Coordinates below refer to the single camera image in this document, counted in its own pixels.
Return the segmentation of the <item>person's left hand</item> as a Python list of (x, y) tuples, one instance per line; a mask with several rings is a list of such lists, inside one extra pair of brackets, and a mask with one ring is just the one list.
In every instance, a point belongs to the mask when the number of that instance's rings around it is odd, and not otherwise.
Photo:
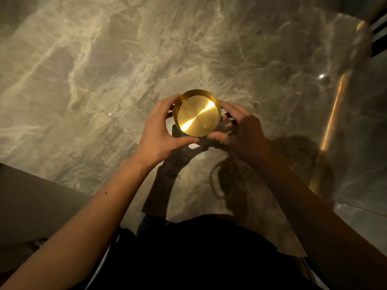
[(176, 94), (158, 101), (146, 120), (135, 157), (148, 168), (155, 167), (178, 149), (169, 147), (172, 135), (167, 130), (166, 120), (170, 117), (170, 108), (179, 96)]

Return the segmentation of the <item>person's right hand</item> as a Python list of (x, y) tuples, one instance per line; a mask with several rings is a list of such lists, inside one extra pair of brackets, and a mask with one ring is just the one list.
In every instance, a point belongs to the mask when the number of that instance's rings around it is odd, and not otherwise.
[(273, 154), (264, 136), (259, 119), (253, 116), (243, 106), (220, 100), (220, 106), (234, 118), (225, 127), (238, 127), (238, 133), (233, 135), (235, 146), (228, 146), (246, 163), (255, 169), (266, 169), (272, 161)]

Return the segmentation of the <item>round gold metal dish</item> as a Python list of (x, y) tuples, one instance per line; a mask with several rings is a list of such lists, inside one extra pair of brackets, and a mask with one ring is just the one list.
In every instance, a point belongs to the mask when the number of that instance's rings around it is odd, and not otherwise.
[(174, 103), (173, 119), (178, 129), (192, 137), (205, 137), (217, 129), (222, 111), (213, 93), (193, 89), (181, 94)]

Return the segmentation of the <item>person's left forearm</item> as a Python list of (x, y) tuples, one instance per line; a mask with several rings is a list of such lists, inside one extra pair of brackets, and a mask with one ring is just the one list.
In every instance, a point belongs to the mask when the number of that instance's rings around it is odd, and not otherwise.
[(28, 258), (0, 290), (68, 290), (84, 281), (107, 250), (154, 167), (140, 155), (125, 160), (89, 203)]

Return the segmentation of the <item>person's right forearm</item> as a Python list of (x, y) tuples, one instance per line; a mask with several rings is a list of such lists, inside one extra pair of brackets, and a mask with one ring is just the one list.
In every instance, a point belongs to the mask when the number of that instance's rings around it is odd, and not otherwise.
[(270, 150), (252, 164), (330, 290), (387, 290), (387, 257), (346, 224)]

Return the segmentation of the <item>person's black clothing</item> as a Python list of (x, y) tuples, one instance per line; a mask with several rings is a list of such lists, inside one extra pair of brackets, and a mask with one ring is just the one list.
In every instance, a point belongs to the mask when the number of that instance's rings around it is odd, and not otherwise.
[(202, 215), (119, 227), (84, 281), (69, 290), (320, 290), (292, 256), (230, 220)]

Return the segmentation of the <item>grey cabinet panel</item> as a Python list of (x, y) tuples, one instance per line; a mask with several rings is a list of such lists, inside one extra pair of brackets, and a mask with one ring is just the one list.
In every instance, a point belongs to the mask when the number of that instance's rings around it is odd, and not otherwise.
[(89, 199), (0, 164), (0, 273), (18, 268)]

